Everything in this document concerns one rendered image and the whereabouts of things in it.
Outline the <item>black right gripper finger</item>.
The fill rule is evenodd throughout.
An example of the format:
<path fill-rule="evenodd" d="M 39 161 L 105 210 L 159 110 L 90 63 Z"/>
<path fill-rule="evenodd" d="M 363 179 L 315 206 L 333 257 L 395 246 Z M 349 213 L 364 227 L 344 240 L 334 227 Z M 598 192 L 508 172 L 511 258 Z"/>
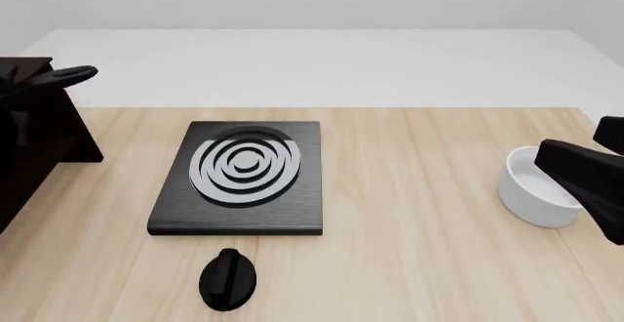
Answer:
<path fill-rule="evenodd" d="M 544 140 L 534 164 L 578 201 L 606 239 L 624 245 L 624 156 Z"/>
<path fill-rule="evenodd" d="M 602 117 L 593 140 L 616 154 L 624 155 L 624 117 Z"/>

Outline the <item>black frying pan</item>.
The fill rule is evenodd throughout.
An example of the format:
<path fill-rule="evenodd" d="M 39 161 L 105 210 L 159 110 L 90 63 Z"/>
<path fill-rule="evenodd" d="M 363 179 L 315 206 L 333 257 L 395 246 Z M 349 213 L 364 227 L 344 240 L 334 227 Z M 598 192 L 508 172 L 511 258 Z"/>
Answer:
<path fill-rule="evenodd" d="M 19 87 L 22 89 L 50 88 L 63 90 L 88 81 L 97 74 L 98 69 L 94 66 L 73 66 L 65 69 L 55 69 L 27 78 L 19 84 Z"/>

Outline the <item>white round bowl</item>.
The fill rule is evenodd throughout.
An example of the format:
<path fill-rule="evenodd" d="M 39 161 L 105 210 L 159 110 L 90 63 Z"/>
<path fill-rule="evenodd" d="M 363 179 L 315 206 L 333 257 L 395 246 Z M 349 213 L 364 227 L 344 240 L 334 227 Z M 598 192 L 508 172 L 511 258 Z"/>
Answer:
<path fill-rule="evenodd" d="M 498 180 L 498 196 L 507 210 L 539 227 L 571 224 L 583 207 L 534 164 L 538 148 L 522 146 L 507 154 Z"/>

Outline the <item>round black stove knob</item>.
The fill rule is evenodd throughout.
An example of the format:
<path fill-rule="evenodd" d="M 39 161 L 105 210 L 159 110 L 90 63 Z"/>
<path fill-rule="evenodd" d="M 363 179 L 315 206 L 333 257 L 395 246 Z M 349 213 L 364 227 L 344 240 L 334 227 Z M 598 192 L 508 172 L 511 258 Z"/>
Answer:
<path fill-rule="evenodd" d="M 203 269 L 199 292 L 204 303 L 219 312 L 243 306 L 254 294 L 254 264 L 233 248 L 225 248 Z"/>

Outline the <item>flat black stove plate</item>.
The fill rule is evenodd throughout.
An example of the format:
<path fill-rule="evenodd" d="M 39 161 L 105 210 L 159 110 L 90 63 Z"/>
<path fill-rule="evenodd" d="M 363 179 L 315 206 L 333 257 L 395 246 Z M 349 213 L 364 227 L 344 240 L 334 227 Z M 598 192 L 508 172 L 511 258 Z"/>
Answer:
<path fill-rule="evenodd" d="M 147 231 L 152 236 L 322 235 L 320 122 L 191 122 Z"/>

